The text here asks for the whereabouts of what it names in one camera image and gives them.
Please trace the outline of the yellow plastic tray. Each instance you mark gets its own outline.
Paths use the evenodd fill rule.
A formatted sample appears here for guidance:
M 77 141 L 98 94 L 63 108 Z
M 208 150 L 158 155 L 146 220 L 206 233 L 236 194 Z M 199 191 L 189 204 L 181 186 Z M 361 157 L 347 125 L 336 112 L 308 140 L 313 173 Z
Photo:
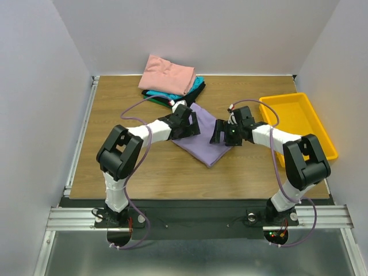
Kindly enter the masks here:
M 301 136 L 313 134 L 317 136 L 330 163 L 338 158 L 338 152 L 332 140 L 305 93 L 267 96 L 259 100 L 270 106 L 270 108 L 263 105 L 259 107 L 263 121 L 270 125 L 277 122 L 271 111 L 274 109 L 280 120 L 277 126 L 279 130 Z

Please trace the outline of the cyan folded t shirt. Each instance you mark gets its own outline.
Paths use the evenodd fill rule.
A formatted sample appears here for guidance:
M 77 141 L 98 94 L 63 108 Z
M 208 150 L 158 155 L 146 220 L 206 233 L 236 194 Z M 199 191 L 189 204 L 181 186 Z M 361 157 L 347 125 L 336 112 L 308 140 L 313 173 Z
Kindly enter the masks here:
M 164 86 L 156 86 L 153 89 L 145 90 L 144 92 L 148 95 L 159 95 L 166 96 L 171 100 L 178 100 L 184 96 L 187 96 L 191 93 L 194 93 L 197 89 L 200 88 L 201 85 L 205 83 L 205 79 L 203 76 L 197 76 L 189 90 L 184 92 L 184 89 L 179 88 L 178 85 L 164 85 Z

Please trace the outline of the purple t shirt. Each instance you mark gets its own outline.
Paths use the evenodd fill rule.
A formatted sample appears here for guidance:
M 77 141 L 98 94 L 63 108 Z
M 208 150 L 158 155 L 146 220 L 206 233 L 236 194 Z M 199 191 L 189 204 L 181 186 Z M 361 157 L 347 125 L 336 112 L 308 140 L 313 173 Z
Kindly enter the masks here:
M 210 139 L 216 123 L 215 116 L 196 103 L 191 104 L 190 108 L 196 112 L 201 133 L 191 137 L 172 140 L 172 142 L 201 161 L 208 168 L 211 168 L 232 147 L 226 146 L 223 141 L 218 144 L 211 144 Z

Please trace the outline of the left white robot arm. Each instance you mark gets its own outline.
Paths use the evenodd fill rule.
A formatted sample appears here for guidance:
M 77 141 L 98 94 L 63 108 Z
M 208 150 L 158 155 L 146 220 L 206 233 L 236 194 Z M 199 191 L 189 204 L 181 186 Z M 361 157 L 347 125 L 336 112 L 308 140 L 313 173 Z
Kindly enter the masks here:
M 126 128 L 116 125 L 97 153 L 96 160 L 106 187 L 103 209 L 94 209 L 95 222 L 107 223 L 114 228 L 132 225 L 129 209 L 133 208 L 147 221 L 144 214 L 133 206 L 127 193 L 127 183 L 147 157 L 153 143 L 178 140 L 201 133 L 196 112 L 184 103 L 175 103 L 172 113 L 151 123 Z

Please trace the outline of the pink folded t shirt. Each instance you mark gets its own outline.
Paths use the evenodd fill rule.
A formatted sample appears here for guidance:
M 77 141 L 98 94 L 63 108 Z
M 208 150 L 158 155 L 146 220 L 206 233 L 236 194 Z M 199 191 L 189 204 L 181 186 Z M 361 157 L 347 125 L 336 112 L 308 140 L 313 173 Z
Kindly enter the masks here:
M 178 85 L 187 92 L 195 78 L 194 67 L 178 65 L 161 57 L 149 55 L 138 88 L 148 90 L 156 86 Z

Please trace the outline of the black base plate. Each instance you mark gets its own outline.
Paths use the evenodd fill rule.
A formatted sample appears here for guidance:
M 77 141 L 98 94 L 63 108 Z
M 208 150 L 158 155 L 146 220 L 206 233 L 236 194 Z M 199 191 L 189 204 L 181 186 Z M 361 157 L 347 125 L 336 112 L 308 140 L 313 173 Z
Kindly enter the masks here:
M 92 214 L 110 242 L 195 239 L 286 239 L 296 210 L 278 213 L 269 200 L 133 200 L 121 213 L 107 206 Z

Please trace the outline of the front left aluminium rail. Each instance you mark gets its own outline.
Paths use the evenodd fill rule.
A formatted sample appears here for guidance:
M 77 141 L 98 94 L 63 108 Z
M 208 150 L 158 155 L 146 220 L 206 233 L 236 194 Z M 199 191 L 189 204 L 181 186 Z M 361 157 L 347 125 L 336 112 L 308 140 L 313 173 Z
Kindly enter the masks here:
M 47 231 L 106 231 L 96 228 L 92 208 L 52 208 L 49 212 Z

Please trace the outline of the black folded t shirt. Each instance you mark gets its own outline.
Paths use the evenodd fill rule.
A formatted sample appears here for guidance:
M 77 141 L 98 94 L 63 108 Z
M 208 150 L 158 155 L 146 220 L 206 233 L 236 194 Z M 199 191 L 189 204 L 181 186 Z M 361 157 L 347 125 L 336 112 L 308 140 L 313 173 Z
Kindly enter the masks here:
M 189 94 L 189 95 L 187 95 L 187 96 L 184 96 L 184 97 L 182 97 L 182 98 L 180 98 L 180 99 L 178 99 L 178 100 L 173 100 L 173 101 L 175 101 L 175 102 L 177 102 L 177 101 L 180 101 L 180 100 L 185 100 L 186 101 L 186 103 L 187 103 L 187 105 L 188 106 L 190 106 L 192 103 L 194 103 L 195 101 L 196 101 L 196 99 L 197 99 L 197 97 L 201 94 L 201 92 L 204 90 L 204 88 L 205 88 L 205 86 L 206 86 L 206 84 L 204 83 L 203 85 L 201 85 L 200 86 L 200 88 L 199 89 L 197 89 L 194 93 L 191 93 L 191 94 Z M 146 94 L 145 92 L 144 92 L 145 90 L 143 90 L 142 92 L 141 92 L 141 94 L 144 96 L 146 96 L 146 97 L 150 97 L 150 96 L 153 96 L 153 95 L 148 95 L 148 94 Z M 165 99 L 167 99 L 168 101 L 170 101 L 171 99 L 169 99 L 168 97 L 166 97 L 166 96 L 159 96 L 159 95 L 155 95 L 155 97 L 154 98 L 157 98 L 157 97 L 160 97 L 160 98 L 165 98 Z

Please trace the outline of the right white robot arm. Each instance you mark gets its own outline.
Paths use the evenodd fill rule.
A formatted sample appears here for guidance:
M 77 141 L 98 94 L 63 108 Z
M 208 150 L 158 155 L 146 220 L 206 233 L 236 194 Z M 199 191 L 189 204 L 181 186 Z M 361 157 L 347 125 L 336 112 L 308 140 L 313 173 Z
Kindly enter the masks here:
M 294 135 L 260 121 L 256 122 L 248 106 L 228 109 L 227 120 L 216 119 L 210 143 L 241 146 L 243 141 L 263 145 L 284 157 L 286 181 L 277 175 L 279 190 L 267 200 L 265 220 L 278 224 L 304 200 L 304 195 L 331 174 L 331 167 L 318 138 L 313 134 Z

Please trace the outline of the green folded t shirt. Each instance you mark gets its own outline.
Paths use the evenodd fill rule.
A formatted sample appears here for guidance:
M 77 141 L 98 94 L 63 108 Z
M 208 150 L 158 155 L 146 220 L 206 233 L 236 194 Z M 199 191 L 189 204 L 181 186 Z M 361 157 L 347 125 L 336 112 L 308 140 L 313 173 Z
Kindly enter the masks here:
M 146 97 L 145 95 L 143 96 L 143 98 L 147 99 L 147 101 L 149 101 L 149 102 L 153 102 L 153 103 L 158 104 L 160 106 L 164 106 L 166 108 L 171 109 L 171 105 L 170 105 L 169 101 L 165 98 L 160 98 L 160 97 L 149 98 L 149 97 Z

